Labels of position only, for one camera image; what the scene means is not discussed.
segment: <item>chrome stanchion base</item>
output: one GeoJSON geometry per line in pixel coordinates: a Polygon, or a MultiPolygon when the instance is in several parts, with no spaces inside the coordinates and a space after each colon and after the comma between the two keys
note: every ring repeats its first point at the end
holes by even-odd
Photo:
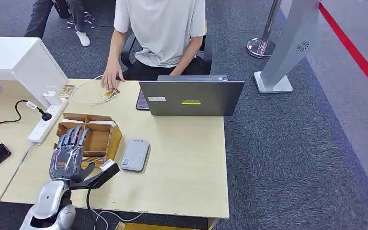
{"type": "Polygon", "coordinates": [[[250,55],[256,58],[268,59],[273,54],[276,47],[275,43],[268,41],[266,47],[264,43],[261,42],[261,38],[254,38],[248,42],[247,49],[250,55]]]}
{"type": "Polygon", "coordinates": [[[278,92],[292,92],[293,87],[290,84],[287,76],[284,76],[273,88],[266,88],[263,84],[260,72],[254,73],[254,80],[256,81],[257,88],[259,88],[259,93],[278,93],[278,92]]]}

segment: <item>stanchion post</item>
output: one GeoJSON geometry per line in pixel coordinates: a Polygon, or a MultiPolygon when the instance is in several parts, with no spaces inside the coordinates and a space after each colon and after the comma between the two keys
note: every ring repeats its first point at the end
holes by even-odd
{"type": "Polygon", "coordinates": [[[270,9],[269,16],[267,17],[266,26],[263,31],[262,38],[254,38],[247,44],[247,50],[249,54],[256,58],[267,59],[270,58],[276,44],[270,40],[270,33],[274,22],[277,9],[280,7],[281,0],[273,0],[272,8],[270,9]]]}
{"type": "Polygon", "coordinates": [[[272,57],[254,73],[260,93],[291,92],[286,74],[314,47],[320,0],[293,0],[286,25],[272,57]]]}

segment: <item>wooden box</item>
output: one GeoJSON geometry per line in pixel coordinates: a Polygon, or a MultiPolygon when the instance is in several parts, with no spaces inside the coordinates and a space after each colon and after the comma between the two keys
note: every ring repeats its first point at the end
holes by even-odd
{"type": "Polygon", "coordinates": [[[99,168],[108,159],[114,159],[122,133],[116,122],[108,116],[89,115],[89,114],[70,114],[63,113],[64,119],[73,120],[73,122],[60,122],[58,124],[57,136],[60,138],[68,129],[81,126],[78,136],[80,138],[82,131],[86,128],[90,130],[84,141],[84,157],[82,158],[82,167],[88,166],[90,162],[95,162],[95,167],[99,168]],[[104,121],[104,123],[114,122],[111,124],[93,124],[91,121],[104,121]]]}

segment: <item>robotic hand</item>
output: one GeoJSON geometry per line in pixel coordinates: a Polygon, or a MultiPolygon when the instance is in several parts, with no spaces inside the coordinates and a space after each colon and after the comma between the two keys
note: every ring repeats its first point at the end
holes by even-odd
{"type": "Polygon", "coordinates": [[[81,126],[71,128],[58,141],[50,163],[51,181],[43,186],[35,205],[27,212],[20,230],[69,230],[75,218],[71,191],[101,187],[119,172],[118,165],[108,160],[101,172],[87,180],[94,170],[91,162],[81,168],[83,143],[89,129],[85,129],[77,143],[81,126]]]}

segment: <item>laptop lid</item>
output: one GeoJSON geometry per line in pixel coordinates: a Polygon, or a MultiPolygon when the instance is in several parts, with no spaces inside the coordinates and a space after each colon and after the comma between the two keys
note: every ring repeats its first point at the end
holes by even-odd
{"type": "Polygon", "coordinates": [[[152,115],[231,116],[244,81],[140,81],[152,115]]]}
{"type": "Polygon", "coordinates": [[[158,81],[227,81],[226,75],[160,75],[157,78],[158,81]]]}

